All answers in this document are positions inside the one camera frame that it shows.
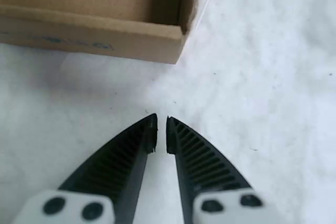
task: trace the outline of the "cardboard box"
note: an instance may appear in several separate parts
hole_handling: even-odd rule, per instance
[[[176,63],[195,0],[0,0],[0,42]]]

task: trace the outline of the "brown cardboard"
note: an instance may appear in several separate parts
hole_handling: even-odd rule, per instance
[[[0,42],[176,63],[193,3],[0,0]]]

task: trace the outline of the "black screw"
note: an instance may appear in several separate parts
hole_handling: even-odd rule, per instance
[[[242,206],[247,206],[247,207],[261,207],[262,206],[261,200],[253,195],[253,194],[248,194],[248,195],[243,195],[240,198],[240,204]]]
[[[46,215],[54,215],[61,212],[65,205],[65,199],[63,197],[54,197],[48,200],[43,206],[43,212]]]
[[[82,216],[86,220],[95,220],[98,219],[102,213],[103,205],[98,202],[92,202],[84,207],[82,211]]]
[[[202,203],[202,210],[205,212],[221,212],[224,210],[224,207],[218,200],[205,200]]]

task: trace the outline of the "white table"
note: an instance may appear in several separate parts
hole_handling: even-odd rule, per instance
[[[176,66],[0,44],[0,223],[156,112],[135,224],[183,223],[172,115],[292,223],[336,223],[335,0],[200,0]]]

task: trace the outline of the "ribbed grip pad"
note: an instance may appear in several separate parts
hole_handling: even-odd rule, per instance
[[[156,114],[121,132],[88,158],[60,190],[99,194],[114,204],[116,223],[131,224],[147,155],[155,150]]]

